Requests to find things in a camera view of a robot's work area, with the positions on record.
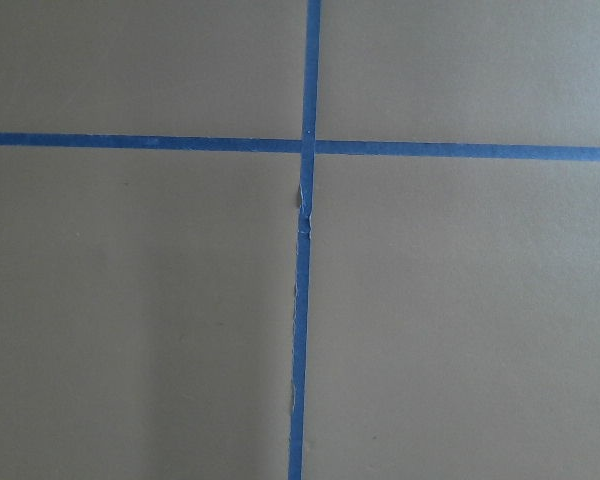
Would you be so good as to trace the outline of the blue tape line crosswise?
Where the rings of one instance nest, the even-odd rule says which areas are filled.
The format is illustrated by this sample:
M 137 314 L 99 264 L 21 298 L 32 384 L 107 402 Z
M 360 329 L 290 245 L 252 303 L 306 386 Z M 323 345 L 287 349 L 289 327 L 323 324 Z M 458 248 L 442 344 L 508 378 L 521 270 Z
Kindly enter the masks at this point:
M 0 132 L 0 146 L 299 153 L 292 139 Z M 317 154 L 600 162 L 600 147 L 317 140 Z

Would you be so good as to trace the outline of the blue tape line lengthwise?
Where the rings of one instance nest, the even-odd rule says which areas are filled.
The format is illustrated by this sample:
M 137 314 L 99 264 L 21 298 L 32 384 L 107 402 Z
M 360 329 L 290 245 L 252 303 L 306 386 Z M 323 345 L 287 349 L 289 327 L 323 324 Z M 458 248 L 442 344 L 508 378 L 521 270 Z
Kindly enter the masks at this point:
M 287 471 L 287 477 L 292 480 L 301 480 L 303 478 L 312 231 L 311 218 L 313 210 L 314 163 L 316 155 L 321 6 L 322 2 L 320 0 L 309 0 L 307 2 L 302 132 L 300 140 L 300 203 L 297 221 L 292 342 L 292 400 Z

